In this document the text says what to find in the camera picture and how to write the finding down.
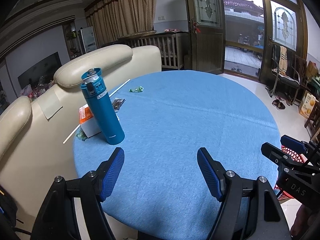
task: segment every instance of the white straw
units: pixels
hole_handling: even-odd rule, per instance
[[[130,81],[130,79],[128,79],[126,82],[124,82],[120,87],[118,87],[115,91],[113,91],[109,97],[111,97],[114,93],[116,93],[120,88],[122,88],[125,84],[127,84],[128,82]],[[78,125],[73,131],[72,133],[69,134],[69,136],[64,140],[63,144],[65,144],[69,139],[70,137],[76,132],[76,130],[78,130],[80,127],[80,125]]]
[[[78,130],[78,128],[80,127],[80,125],[78,124],[78,126],[72,131],[72,133],[69,134],[69,136],[64,140],[63,144],[65,144],[70,137],[76,132],[76,130]]]
[[[128,79],[126,82],[124,82],[120,87],[118,87],[115,91],[113,91],[111,93],[111,95],[109,95],[109,97],[111,97],[114,93],[116,93],[120,88],[122,88],[125,84],[127,84],[130,81],[130,79]]]

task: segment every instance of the sofa headrest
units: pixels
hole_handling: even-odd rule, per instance
[[[98,67],[104,71],[131,59],[132,55],[132,49],[122,44],[97,49],[66,63],[55,72],[53,78],[61,87],[75,87],[81,83],[82,74],[90,68]]]
[[[17,98],[0,115],[0,160],[30,117],[31,103],[27,96]]]

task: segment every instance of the metal screw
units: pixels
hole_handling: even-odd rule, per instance
[[[89,171],[88,176],[90,178],[94,177],[96,175],[96,171]]]
[[[259,180],[260,180],[262,183],[266,183],[266,182],[267,182],[266,177],[263,177],[263,176],[260,176],[260,177],[259,177]]]
[[[227,176],[228,177],[233,177],[235,175],[235,173],[233,171],[227,171]]]
[[[95,73],[97,73],[97,72],[95,72],[95,70],[93,68],[91,68],[91,69],[88,70],[87,76],[92,76]]]
[[[57,176],[57,177],[54,178],[54,181],[59,183],[59,182],[62,181],[62,177],[61,176]]]

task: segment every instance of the refrigerator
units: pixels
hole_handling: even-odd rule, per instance
[[[88,53],[97,49],[96,40],[93,33],[93,27],[80,29],[79,37],[81,41],[82,50]]]

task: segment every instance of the towel on chair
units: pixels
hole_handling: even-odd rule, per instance
[[[279,73],[286,75],[288,67],[287,48],[280,46],[280,60],[279,60]]]

